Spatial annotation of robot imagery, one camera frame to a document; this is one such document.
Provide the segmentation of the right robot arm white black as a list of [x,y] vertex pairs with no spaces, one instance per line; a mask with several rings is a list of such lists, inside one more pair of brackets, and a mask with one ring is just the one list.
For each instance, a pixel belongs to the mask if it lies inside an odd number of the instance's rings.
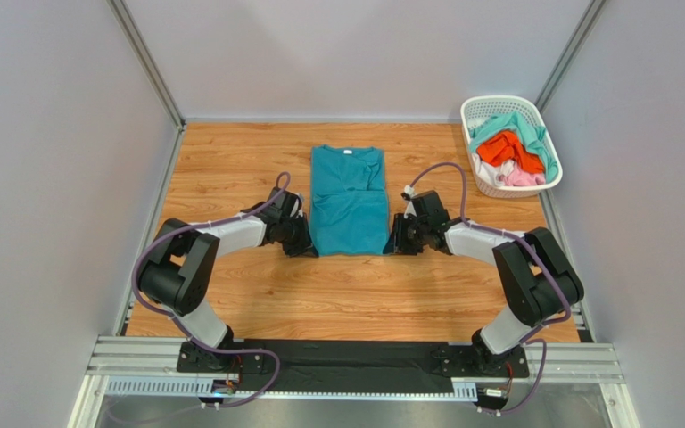
[[473,335],[479,351],[508,353],[544,326],[567,320],[583,299],[580,277],[547,228],[515,233],[451,218],[435,191],[409,196],[407,202],[405,212],[393,218],[384,254],[418,255],[429,247],[497,269],[506,305]]

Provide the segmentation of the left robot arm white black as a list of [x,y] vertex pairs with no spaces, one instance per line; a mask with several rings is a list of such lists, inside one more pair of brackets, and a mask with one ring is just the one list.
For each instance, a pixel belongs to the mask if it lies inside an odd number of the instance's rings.
[[303,200],[274,187],[265,202],[233,217],[202,224],[166,220],[138,258],[133,293],[150,310],[169,317],[198,347],[223,353],[231,328],[207,301],[217,259],[278,244],[288,257],[315,257]]

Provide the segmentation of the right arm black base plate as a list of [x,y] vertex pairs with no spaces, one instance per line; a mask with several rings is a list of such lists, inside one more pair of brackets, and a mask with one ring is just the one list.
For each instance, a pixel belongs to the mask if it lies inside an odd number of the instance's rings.
[[472,345],[441,345],[431,353],[438,372],[446,377],[529,378],[530,368],[521,346],[496,355]]

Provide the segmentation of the teal t shirt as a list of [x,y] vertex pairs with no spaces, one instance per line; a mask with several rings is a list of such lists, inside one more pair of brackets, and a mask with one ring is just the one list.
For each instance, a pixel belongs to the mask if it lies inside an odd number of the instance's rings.
[[309,230],[319,255],[383,253],[390,234],[383,150],[312,148],[310,191]]

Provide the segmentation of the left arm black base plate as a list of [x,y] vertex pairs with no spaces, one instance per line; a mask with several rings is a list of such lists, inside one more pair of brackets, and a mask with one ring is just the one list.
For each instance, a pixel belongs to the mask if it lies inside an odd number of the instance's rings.
[[184,342],[178,354],[179,373],[242,373],[262,375],[272,368],[264,362],[263,354],[219,354],[204,350],[191,342]]

